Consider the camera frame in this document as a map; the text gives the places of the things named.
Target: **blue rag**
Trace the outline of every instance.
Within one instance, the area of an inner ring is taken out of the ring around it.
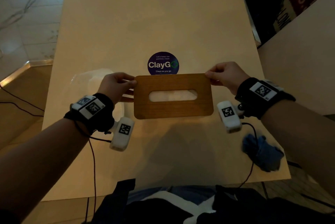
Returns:
[[[257,139],[252,135],[243,138],[242,151],[263,171],[277,171],[284,153],[275,146],[267,143],[265,136]]]

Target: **metal trim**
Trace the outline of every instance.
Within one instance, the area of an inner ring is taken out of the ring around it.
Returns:
[[[5,79],[0,82],[0,85],[4,87],[5,85],[12,82],[15,78],[21,75],[24,71],[31,67],[49,66],[53,64],[53,60],[41,60],[41,61],[27,61],[21,68],[17,69],[15,72],[11,73]]]

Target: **person's right hand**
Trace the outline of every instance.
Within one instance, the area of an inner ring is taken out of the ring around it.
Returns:
[[[234,95],[237,89],[250,76],[236,62],[222,62],[208,70],[205,75],[210,78],[212,85],[227,87]]]

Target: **sign with white lettering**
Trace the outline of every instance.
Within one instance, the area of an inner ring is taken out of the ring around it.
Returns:
[[[148,61],[148,71],[151,75],[177,74],[179,62],[169,52],[157,52]]]

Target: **forearm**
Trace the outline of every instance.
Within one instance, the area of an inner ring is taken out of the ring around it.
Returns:
[[[3,156],[0,159],[0,209],[7,209],[23,220],[87,141],[72,120],[61,119]]]
[[[284,150],[335,197],[335,122],[288,100],[273,105],[261,120]]]

